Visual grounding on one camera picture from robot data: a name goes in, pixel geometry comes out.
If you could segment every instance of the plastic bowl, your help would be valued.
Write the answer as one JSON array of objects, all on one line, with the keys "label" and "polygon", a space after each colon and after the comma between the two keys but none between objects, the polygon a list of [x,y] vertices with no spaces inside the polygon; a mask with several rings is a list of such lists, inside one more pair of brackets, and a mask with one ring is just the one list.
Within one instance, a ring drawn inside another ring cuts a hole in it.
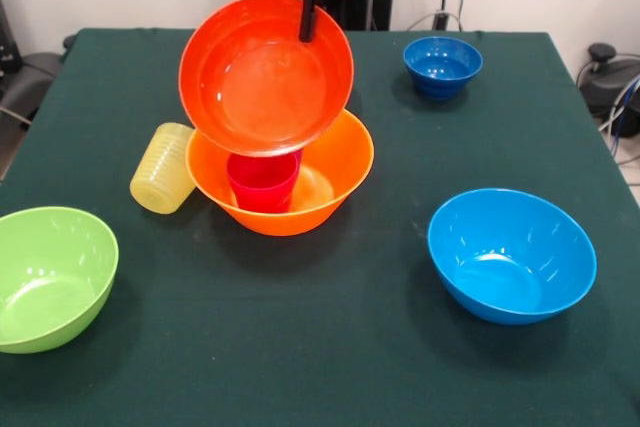
[{"label": "plastic bowl", "polygon": [[59,347],[104,305],[118,244],[88,212],[38,207],[0,218],[0,352]]},{"label": "plastic bowl", "polygon": [[444,203],[429,225],[431,257],[449,293],[498,324],[530,324],[578,303],[596,277],[585,231],[524,192],[481,189]]},{"label": "plastic bowl", "polygon": [[189,119],[230,152],[269,157],[301,149],[340,114],[353,57],[340,26],[316,8],[313,41],[298,31],[302,0],[237,0],[189,40],[179,74]]},{"label": "plastic bowl", "polygon": [[196,186],[248,229],[286,236],[316,228],[358,188],[373,164],[373,141],[362,122],[343,110],[329,130],[304,149],[291,208],[283,214],[237,207],[225,175],[229,155],[194,132],[187,146],[187,165]]},{"label": "plastic bowl", "polygon": [[404,49],[404,65],[413,85],[434,100],[455,97],[482,64],[482,54],[475,47],[450,37],[424,37]]}]

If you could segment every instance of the dark green cloth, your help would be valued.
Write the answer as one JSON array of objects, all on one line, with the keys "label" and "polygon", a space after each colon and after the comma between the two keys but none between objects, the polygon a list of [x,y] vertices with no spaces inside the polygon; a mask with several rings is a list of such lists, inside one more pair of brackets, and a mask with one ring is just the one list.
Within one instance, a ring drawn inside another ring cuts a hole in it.
[{"label": "dark green cloth", "polygon": [[[1,426],[638,425],[640,215],[547,35],[451,34],[484,69],[433,103],[402,63],[423,34],[350,34],[349,109],[373,136],[373,170],[317,230],[269,238],[197,192],[166,217],[129,195],[157,125],[186,121],[189,34],[82,31],[0,187],[0,213],[83,208],[121,247],[87,331],[0,354]],[[583,302],[506,328],[449,298],[425,229],[447,198],[486,186],[582,224],[599,261]]]}]

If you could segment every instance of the plastic cup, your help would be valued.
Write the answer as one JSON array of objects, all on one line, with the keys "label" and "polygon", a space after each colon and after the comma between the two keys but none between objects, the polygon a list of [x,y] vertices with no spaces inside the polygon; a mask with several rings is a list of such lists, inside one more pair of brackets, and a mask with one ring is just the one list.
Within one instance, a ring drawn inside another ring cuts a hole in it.
[{"label": "plastic cup", "polygon": [[252,212],[287,212],[298,172],[295,152],[276,157],[231,154],[227,160],[227,175],[238,207]]},{"label": "plastic cup", "polygon": [[153,134],[129,185],[131,195],[145,209],[171,214],[195,188],[186,166],[192,133],[191,127],[169,122]]}]

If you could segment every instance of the light blue bowl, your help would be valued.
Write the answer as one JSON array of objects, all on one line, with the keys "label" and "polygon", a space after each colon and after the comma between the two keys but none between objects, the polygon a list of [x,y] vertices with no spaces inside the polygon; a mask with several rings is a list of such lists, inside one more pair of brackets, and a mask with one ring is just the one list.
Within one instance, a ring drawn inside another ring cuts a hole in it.
[{"label": "light blue bowl", "polygon": [[475,47],[450,37],[424,37],[404,49],[404,65],[413,85],[434,100],[456,96],[480,72],[482,64]]},{"label": "light blue bowl", "polygon": [[472,190],[448,200],[431,219],[427,243],[449,293],[498,324],[559,314],[596,277],[596,254],[582,227],[546,200],[515,190]]}]

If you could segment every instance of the black pole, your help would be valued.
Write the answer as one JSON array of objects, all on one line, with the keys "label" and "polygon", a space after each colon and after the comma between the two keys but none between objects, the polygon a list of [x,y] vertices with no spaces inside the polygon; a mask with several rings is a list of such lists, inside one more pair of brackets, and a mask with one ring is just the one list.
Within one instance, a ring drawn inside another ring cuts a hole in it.
[{"label": "black pole", "polygon": [[302,0],[302,19],[300,20],[300,42],[311,42],[316,21],[315,0]]}]

